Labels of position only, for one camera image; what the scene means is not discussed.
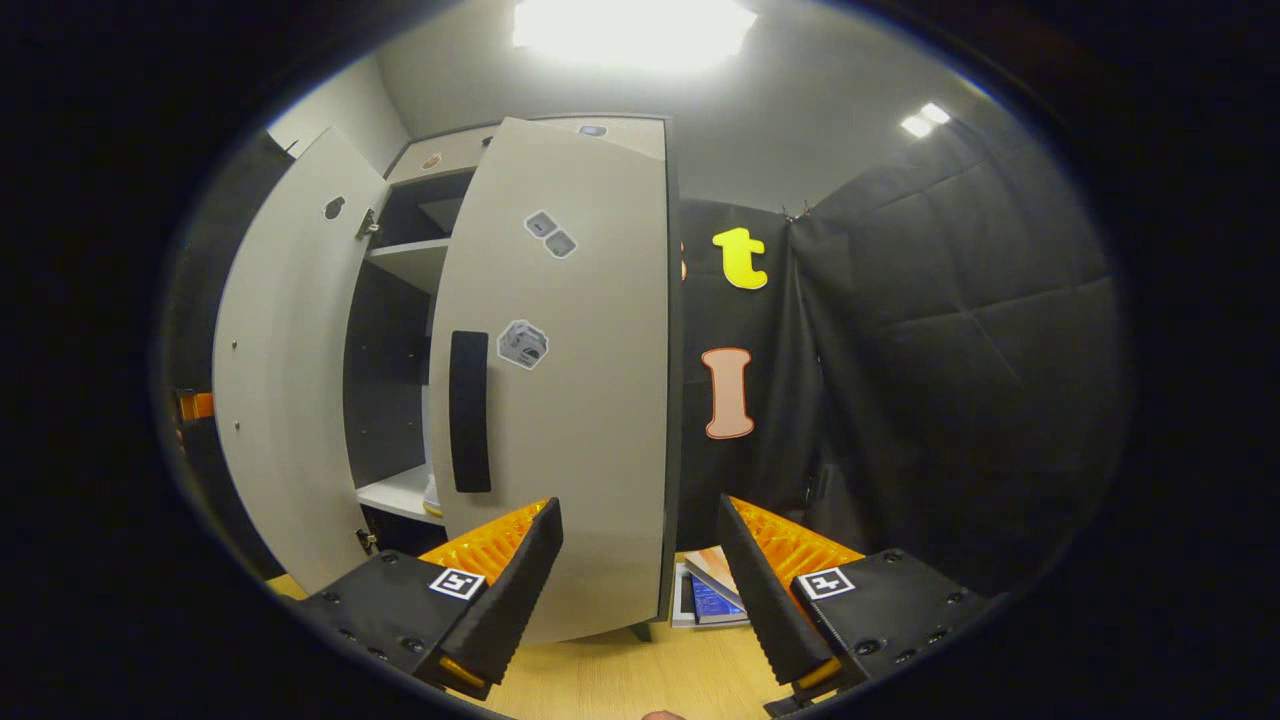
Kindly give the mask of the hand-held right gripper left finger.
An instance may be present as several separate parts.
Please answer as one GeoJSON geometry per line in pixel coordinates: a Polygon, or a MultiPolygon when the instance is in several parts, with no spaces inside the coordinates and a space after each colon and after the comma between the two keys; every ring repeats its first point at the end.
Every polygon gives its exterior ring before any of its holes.
{"type": "Polygon", "coordinates": [[[557,498],[413,556],[375,553],[297,603],[320,635],[438,689],[499,685],[564,539],[557,498]]]}

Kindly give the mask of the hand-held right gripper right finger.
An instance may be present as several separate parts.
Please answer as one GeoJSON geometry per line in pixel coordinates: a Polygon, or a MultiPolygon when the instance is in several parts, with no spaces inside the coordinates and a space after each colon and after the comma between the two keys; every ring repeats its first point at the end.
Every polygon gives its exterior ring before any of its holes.
{"type": "Polygon", "coordinates": [[[988,596],[905,550],[864,555],[722,496],[718,541],[785,707],[810,707],[937,655],[988,611],[988,596]]]}

